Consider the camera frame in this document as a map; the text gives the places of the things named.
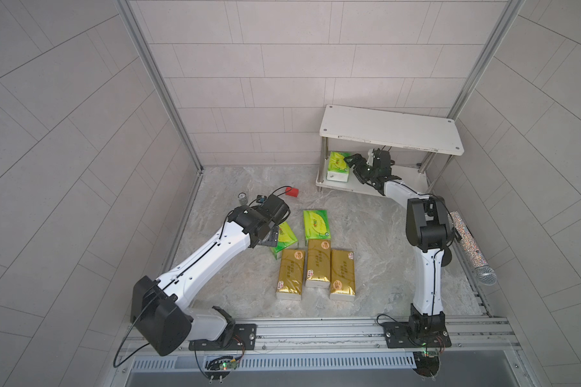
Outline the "green tissue pack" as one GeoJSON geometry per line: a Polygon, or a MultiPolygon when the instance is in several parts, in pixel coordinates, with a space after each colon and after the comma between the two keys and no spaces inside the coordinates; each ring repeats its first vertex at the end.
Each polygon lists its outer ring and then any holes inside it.
{"type": "Polygon", "coordinates": [[[345,161],[350,153],[330,152],[327,162],[326,179],[331,182],[346,183],[349,179],[350,168],[345,161]]]}
{"type": "Polygon", "coordinates": [[[306,241],[330,240],[331,229],[327,211],[305,210],[303,211],[303,221],[306,241]]]}
{"type": "Polygon", "coordinates": [[[277,260],[282,257],[283,250],[296,247],[297,245],[298,238],[296,237],[295,233],[292,231],[288,222],[283,222],[278,229],[277,245],[272,247],[270,250],[274,258],[277,260]]]}

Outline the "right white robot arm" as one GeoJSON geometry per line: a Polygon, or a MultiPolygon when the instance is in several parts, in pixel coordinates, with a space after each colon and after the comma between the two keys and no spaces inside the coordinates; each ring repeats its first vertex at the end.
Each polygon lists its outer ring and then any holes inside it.
{"type": "Polygon", "coordinates": [[[414,340],[445,329],[441,298],[443,258],[454,237],[443,198],[412,189],[392,173],[389,153],[373,150],[368,158],[356,153],[344,158],[357,180],[406,209],[406,239],[414,248],[416,288],[409,329],[414,340]]]}

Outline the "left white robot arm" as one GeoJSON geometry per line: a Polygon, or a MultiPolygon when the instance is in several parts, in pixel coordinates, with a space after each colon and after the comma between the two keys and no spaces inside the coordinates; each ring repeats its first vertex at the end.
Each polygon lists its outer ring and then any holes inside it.
{"type": "Polygon", "coordinates": [[[144,276],[132,289],[130,322],[159,356],[185,342],[206,342],[224,349],[233,340],[236,322],[218,306],[191,303],[232,258],[268,240],[290,215],[287,205],[239,206],[195,253],[156,279],[144,276]]]}

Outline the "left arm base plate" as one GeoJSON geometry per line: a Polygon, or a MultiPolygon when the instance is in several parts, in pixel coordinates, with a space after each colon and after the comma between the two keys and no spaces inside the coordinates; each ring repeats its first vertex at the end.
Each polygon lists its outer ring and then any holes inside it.
{"type": "Polygon", "coordinates": [[[257,337],[256,324],[239,323],[225,329],[221,337],[217,340],[194,340],[190,341],[189,349],[191,351],[251,351],[255,348],[257,337]]]}

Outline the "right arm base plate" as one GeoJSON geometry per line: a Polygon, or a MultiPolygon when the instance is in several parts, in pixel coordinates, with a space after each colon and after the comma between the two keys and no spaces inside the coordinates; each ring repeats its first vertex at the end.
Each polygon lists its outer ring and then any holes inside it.
{"type": "Polygon", "coordinates": [[[451,348],[445,325],[418,326],[408,322],[380,322],[387,348],[451,348]]]}

